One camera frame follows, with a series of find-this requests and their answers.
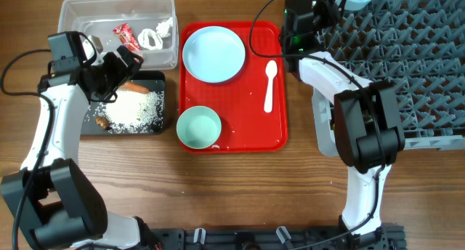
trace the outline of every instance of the white crumpled object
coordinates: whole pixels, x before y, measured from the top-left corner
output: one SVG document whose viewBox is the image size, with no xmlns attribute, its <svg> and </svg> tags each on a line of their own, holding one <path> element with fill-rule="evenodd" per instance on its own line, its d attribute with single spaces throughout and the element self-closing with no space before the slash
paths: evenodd
<svg viewBox="0 0 465 250">
<path fill-rule="evenodd" d="M 154 40 L 155 46 L 150 45 L 150 39 L 148 37 L 151 37 Z M 137 36 L 137 40 L 139 45 L 145 49 L 160 50 L 163 48 L 163 40 L 160 35 L 149 28 L 142 30 L 142 32 Z"/>
<path fill-rule="evenodd" d="M 169 28 L 173 26 L 173 17 L 170 17 L 167 21 L 163 21 L 157 25 L 157 34 L 160 35 L 162 39 L 169 37 Z"/>
</svg>

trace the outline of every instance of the red tray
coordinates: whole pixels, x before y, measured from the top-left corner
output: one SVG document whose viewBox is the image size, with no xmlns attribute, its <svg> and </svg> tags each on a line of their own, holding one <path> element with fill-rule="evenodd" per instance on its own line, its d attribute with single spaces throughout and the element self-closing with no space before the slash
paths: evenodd
<svg viewBox="0 0 465 250">
<path fill-rule="evenodd" d="M 189 36 L 207 26 L 222 26 L 234 31 L 246 48 L 246 61 L 242 69 L 229 81 L 209 84 L 194 78 L 182 61 L 182 50 Z M 278 74 L 273 84 L 273 110 L 265 113 L 264 97 L 268 78 L 265 74 L 269 58 L 257 57 L 248 47 L 251 22 L 191 23 L 181 35 L 179 75 L 179 115 L 196 105 L 205 105 L 216 111 L 222 121 L 219 139 L 209 148 L 193 153 L 266 152 L 281 149 L 288 140 L 286 93 L 284 91 L 283 61 L 275 59 Z M 279 30 L 271 22 L 259 21 L 254 28 L 254 49 L 265 55 L 279 55 Z"/>
</svg>

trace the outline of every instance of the white spoon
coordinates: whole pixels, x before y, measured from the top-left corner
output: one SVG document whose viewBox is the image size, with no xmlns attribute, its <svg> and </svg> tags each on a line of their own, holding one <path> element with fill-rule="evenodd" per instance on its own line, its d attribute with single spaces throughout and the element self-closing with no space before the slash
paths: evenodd
<svg viewBox="0 0 465 250">
<path fill-rule="evenodd" d="M 267 96 L 264 99 L 264 111 L 271 113 L 273 109 L 273 79 L 276 77 L 276 74 L 278 74 L 278 65 L 276 65 L 274 60 L 268 62 L 265 73 L 268 76 L 268 87 Z"/>
</svg>

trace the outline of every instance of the clear plastic bin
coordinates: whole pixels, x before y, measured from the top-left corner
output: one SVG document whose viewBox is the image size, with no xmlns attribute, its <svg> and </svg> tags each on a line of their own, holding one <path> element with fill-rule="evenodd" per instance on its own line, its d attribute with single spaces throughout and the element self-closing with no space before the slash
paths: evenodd
<svg viewBox="0 0 465 250">
<path fill-rule="evenodd" d="M 179 36 L 174 0 L 65 0 L 58 32 L 80 31 L 97 36 L 103 52 L 116 52 L 121 46 L 113 29 L 127 23 L 134 36 L 144 28 L 155 31 L 157 25 L 173 17 L 169 37 L 163 39 L 163 49 L 136 52 L 144 57 L 144 70 L 172 69 L 177 65 Z"/>
</svg>

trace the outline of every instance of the dish rack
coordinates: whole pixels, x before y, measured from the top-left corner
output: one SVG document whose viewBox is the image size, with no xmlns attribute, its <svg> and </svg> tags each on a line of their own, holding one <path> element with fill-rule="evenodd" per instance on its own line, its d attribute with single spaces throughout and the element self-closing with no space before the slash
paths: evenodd
<svg viewBox="0 0 465 250">
<path fill-rule="evenodd" d="M 355 74 L 395 85 L 405 149 L 465 148 L 465 0 L 374 0 L 319 35 Z M 318 147 L 337 156 L 333 107 L 314 89 Z"/>
</svg>

